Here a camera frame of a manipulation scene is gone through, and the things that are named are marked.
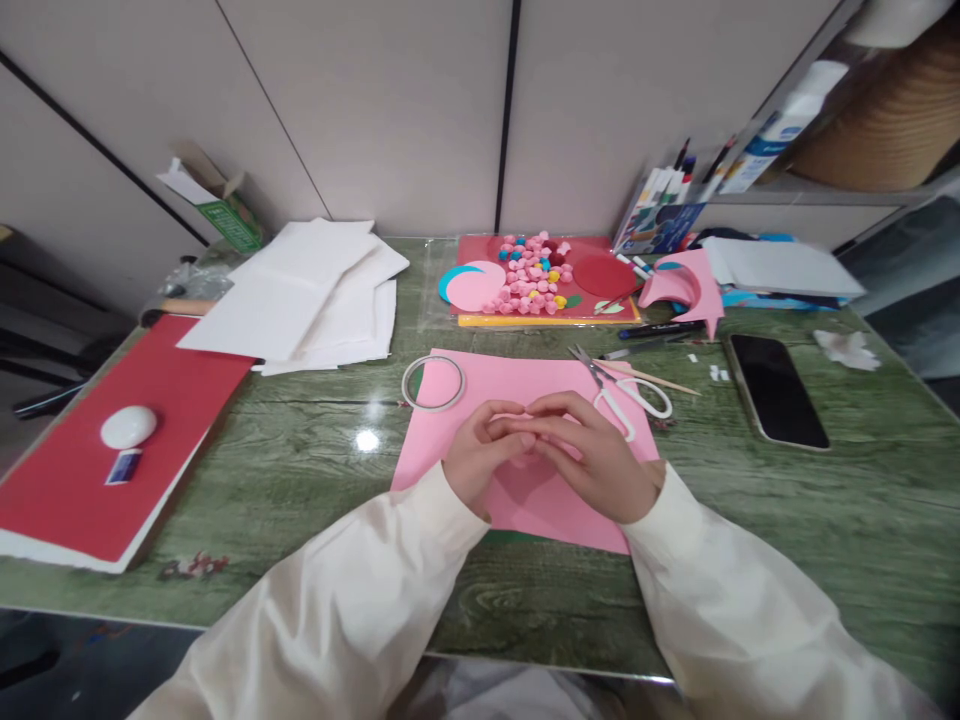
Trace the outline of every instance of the person's right hand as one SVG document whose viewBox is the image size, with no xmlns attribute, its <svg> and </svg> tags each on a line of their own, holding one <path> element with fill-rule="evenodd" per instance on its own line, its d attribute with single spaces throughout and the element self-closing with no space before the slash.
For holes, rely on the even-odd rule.
<svg viewBox="0 0 960 720">
<path fill-rule="evenodd" d="M 657 501 L 666 462 L 640 463 L 623 434 L 583 396 L 569 391 L 545 395 L 526 408 L 530 420 L 502 419 L 510 432 L 532 432 L 535 448 L 590 507 L 611 520 L 629 524 L 645 517 Z M 579 422 L 564 417 L 570 415 Z M 575 460 L 556 440 L 575 448 Z"/>
</svg>

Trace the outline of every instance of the crumpled tissue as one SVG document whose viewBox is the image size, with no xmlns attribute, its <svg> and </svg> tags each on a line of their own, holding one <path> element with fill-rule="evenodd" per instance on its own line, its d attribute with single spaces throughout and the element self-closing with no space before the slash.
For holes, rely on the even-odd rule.
<svg viewBox="0 0 960 720">
<path fill-rule="evenodd" d="M 877 356 L 867 350 L 867 338 L 862 332 L 849 335 L 814 330 L 813 337 L 823 348 L 827 358 L 843 363 L 854 370 L 876 370 L 880 367 Z"/>
</svg>

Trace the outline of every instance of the white shirt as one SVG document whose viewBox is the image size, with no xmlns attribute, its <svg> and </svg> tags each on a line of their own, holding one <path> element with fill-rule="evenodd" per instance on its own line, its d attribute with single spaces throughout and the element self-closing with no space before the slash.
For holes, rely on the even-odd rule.
<svg viewBox="0 0 960 720">
<path fill-rule="evenodd" d="M 384 717 L 489 529 L 438 463 L 273 567 L 132 717 Z M 847 634 L 813 581 L 700 505 L 669 465 L 653 510 L 623 532 L 657 645 L 697 718 L 940 717 Z"/>
</svg>

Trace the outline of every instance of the white bottle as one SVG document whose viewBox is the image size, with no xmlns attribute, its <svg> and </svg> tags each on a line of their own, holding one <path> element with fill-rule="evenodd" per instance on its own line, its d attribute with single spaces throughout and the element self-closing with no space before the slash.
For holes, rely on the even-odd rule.
<svg viewBox="0 0 960 720">
<path fill-rule="evenodd" d="M 849 68 L 833 60 L 817 60 L 783 107 L 770 116 L 744 148 L 720 186 L 720 194 L 745 192 L 797 135 L 820 114 L 823 100 Z"/>
</svg>

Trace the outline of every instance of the table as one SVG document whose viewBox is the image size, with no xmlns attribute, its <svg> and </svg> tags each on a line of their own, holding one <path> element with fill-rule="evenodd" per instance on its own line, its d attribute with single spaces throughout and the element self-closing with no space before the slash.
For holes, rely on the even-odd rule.
<svg viewBox="0 0 960 720">
<path fill-rule="evenodd" d="M 274 563 L 388 489 L 411 415 L 398 405 L 400 377 L 431 347 L 566 359 L 573 342 L 594 356 L 622 345 L 610 329 L 420 331 L 424 241 L 391 244 L 411 267 L 400 276 L 389 360 L 337 372 L 252 374 L 142 565 L 109 576 L 3 558 L 0 605 L 208 627 Z M 669 314 L 654 308 L 650 317 Z M 960 672 L 960 426 L 876 335 L 869 338 L 883 361 L 876 372 L 824 357 L 812 330 L 869 332 L 850 310 L 733 309 L 721 328 L 789 346 L 833 449 L 758 439 L 734 383 L 710 380 L 711 364 L 727 367 L 721 347 L 678 344 L 633 358 L 635 367 L 703 394 L 670 393 L 679 424 L 654 430 L 661 454 L 701 502 L 810 575 L 855 638 L 946 700 Z M 691 352 L 699 362 L 688 359 Z M 364 452 L 356 438 L 367 432 L 379 445 Z M 524 538 L 491 533 L 470 554 L 430 651 L 669 675 L 629 558 L 517 542 Z M 230 563 L 205 579 L 163 579 L 170 561 L 200 550 Z"/>
</svg>

